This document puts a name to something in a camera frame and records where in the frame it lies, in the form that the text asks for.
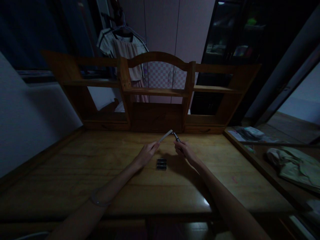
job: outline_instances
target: glass cabinet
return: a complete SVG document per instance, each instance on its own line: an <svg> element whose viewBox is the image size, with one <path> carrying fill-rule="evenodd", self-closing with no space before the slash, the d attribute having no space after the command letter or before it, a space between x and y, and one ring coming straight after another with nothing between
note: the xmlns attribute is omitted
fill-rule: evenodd
<svg viewBox="0 0 320 240"><path fill-rule="evenodd" d="M240 125L277 63L316 8L316 0L215 2L201 63L262 64L229 125ZM231 74L199 73L197 85L228 86ZM215 115L223 94L195 92L191 114Z"/></svg>

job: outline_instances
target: wooden hutch shelf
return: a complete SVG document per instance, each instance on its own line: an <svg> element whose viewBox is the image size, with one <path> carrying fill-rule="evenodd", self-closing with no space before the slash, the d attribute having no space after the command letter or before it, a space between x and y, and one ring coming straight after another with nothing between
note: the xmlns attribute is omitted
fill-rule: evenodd
<svg viewBox="0 0 320 240"><path fill-rule="evenodd" d="M148 52L132 59L73 57L67 54L42 51L64 93L81 119L92 130L134 132L175 132L222 134L244 94L260 69L260 65L209 65L185 63L162 52ZM137 88L131 86L129 68L150 61L172 64L187 72L184 89ZM117 67L117 80L82 79L78 65ZM232 74L227 87L195 85L195 72ZM124 113L114 109L97 110L88 90L91 87L119 88ZM224 93L215 116L188 115L193 92ZM182 104L137 103L132 95L182 97Z"/></svg>
<svg viewBox="0 0 320 240"><path fill-rule="evenodd" d="M219 87L219 86L201 86L194 85L193 90L195 92L217 92L217 93L243 93L242 91L238 91L236 89L231 89L227 87Z"/></svg>
<svg viewBox="0 0 320 240"><path fill-rule="evenodd" d="M63 82L65 86L88 86L88 87L110 87L120 88L120 82L108 79L80 79Z"/></svg>

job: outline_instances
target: forearm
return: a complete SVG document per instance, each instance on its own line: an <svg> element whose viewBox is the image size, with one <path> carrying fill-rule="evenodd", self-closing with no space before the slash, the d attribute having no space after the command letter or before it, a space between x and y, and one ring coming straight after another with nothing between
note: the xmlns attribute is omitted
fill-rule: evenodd
<svg viewBox="0 0 320 240"><path fill-rule="evenodd" d="M206 183L222 218L236 238L270 239L253 216L211 173L204 163L197 161L194 168Z"/></svg>
<svg viewBox="0 0 320 240"><path fill-rule="evenodd" d="M108 203L117 195L127 181L140 169L129 164L119 175L95 194L101 203ZM47 239L86 239L98 224L107 207L100 207L87 200L78 210L59 225Z"/></svg>

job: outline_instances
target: beige garment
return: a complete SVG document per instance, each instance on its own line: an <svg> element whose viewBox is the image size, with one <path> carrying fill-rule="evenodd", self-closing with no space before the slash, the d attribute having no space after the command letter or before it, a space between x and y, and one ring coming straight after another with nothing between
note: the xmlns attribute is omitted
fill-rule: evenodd
<svg viewBox="0 0 320 240"><path fill-rule="evenodd" d="M267 157L280 169L280 177L320 193L320 163L315 158L290 147L269 148Z"/></svg>
<svg viewBox="0 0 320 240"><path fill-rule="evenodd" d="M117 54L116 57L121 56L130 59L138 55L137 45L134 43L113 39L113 44ZM144 87L142 67L140 65L129 68L129 73L133 87ZM148 97L146 95L135 95L135 101L148 102Z"/></svg>

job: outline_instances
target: wardrobe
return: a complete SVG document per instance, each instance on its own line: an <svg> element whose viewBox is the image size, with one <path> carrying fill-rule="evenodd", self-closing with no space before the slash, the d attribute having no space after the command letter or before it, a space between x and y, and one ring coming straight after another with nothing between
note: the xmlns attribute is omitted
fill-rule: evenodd
<svg viewBox="0 0 320 240"><path fill-rule="evenodd" d="M149 51L170 53L185 62L201 62L215 1L121 0L120 3L127 24L145 38ZM145 73L146 87L184 88L186 73L171 64L149 62ZM182 98L149 96L149 101L181 104Z"/></svg>

